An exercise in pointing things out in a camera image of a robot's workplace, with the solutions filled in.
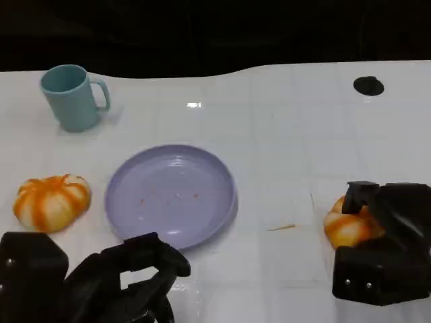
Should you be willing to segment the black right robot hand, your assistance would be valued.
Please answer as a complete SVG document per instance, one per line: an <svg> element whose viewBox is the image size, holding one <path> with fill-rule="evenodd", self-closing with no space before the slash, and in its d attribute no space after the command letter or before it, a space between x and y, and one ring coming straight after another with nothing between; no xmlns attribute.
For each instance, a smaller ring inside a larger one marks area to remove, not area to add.
<svg viewBox="0 0 431 323"><path fill-rule="evenodd" d="M420 183L353 181L342 206L357 213L363 206L384 230L384 237L405 252L430 255L430 186Z"/></svg>

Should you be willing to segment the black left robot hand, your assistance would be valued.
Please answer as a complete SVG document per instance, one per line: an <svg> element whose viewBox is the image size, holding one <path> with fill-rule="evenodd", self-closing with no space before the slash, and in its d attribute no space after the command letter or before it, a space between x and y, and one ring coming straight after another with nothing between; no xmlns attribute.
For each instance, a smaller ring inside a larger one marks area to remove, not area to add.
<svg viewBox="0 0 431 323"><path fill-rule="evenodd" d="M150 278L121 288L121 274L156 268ZM65 279L59 322L173 322L167 294L189 261L156 233L125 240L88 256Z"/></svg>

